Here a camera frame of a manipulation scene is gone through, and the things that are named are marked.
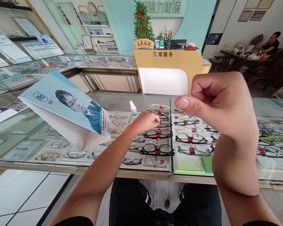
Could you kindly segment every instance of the spray bottle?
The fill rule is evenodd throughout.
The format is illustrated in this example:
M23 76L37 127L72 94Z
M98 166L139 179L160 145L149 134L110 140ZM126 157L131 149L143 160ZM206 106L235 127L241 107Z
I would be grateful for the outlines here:
M133 113L133 116L134 117L137 117L138 116L138 112L137 112L137 109L136 109L136 106L134 105L134 103L132 101L129 101L130 102L130 109Z

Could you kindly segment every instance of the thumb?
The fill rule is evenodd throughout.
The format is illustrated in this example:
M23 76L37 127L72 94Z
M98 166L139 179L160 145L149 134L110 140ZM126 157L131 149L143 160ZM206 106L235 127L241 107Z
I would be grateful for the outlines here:
M214 108L190 95L183 95L176 98L174 105L189 115L197 116L206 122L215 118Z

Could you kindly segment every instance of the logo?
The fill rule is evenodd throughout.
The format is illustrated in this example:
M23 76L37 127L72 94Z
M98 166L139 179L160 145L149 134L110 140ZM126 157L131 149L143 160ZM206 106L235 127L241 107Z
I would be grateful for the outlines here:
M47 96L45 96L44 94L41 94L41 93L34 93L33 94L34 98L36 98L37 100L39 101L48 101L48 98Z

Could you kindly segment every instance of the black sneaker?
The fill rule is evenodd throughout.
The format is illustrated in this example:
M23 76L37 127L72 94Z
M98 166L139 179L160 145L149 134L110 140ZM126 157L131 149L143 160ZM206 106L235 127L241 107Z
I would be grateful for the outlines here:
M148 206L151 206L152 203L153 203L152 196L151 196L150 192L148 191L148 189L144 186L144 183L140 179L138 179L138 180L142 184L141 194L142 194L143 198L145 199L146 203L148 204Z

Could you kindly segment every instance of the teal wall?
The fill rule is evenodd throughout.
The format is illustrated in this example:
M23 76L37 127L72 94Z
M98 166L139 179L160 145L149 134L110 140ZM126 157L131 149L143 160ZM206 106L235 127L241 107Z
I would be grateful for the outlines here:
M135 49L133 34L134 0L104 0L104 4L106 9L110 7L109 20L111 17L114 20L119 39L118 45L121 45L123 51ZM186 13L174 39L187 39L187 42L193 42L198 48L202 49L215 5L216 0L187 0Z

